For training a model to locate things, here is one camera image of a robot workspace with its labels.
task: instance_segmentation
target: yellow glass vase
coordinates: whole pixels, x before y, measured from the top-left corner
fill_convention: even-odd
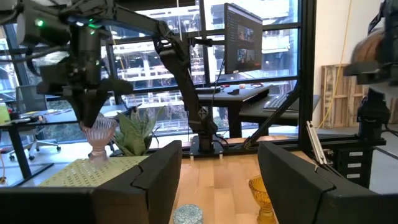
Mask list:
[[[259,175],[250,179],[249,187],[255,201],[260,206],[259,216],[257,217],[258,224],[275,224],[274,210],[272,209],[271,200],[268,197],[262,177]]]

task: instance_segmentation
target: office chair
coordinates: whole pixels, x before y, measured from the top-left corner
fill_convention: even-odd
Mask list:
[[[32,111],[45,111],[47,110],[47,102],[45,100],[45,95],[39,95],[36,93],[35,85],[24,85],[16,88],[16,97],[17,97],[17,112],[20,114],[32,112]],[[36,138],[36,135],[40,134],[44,130],[43,126],[36,127],[23,127],[19,128],[19,134],[25,136],[32,136],[33,141],[28,145],[24,146],[24,149],[28,149],[29,151],[29,160],[34,160],[34,149],[36,151],[40,151],[40,146],[56,146],[57,151],[61,150],[61,147],[57,144],[57,141],[46,140],[39,141]],[[10,160],[14,160],[15,152],[10,153]]]

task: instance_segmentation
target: monitor screen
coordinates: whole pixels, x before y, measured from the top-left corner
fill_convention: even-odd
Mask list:
[[[224,13],[225,74],[261,69],[262,19],[228,3]]]

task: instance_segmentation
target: green plant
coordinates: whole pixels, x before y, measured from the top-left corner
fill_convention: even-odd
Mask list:
[[[152,142],[152,131],[164,107],[151,119],[146,111],[141,119],[139,112],[131,112],[130,118],[119,113],[120,131],[114,133],[114,141],[125,156],[144,155]]]

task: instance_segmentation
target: woven placemat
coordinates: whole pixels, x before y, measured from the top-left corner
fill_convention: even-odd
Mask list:
[[[104,163],[77,159],[39,187],[97,187],[143,161],[147,156],[112,157]]]

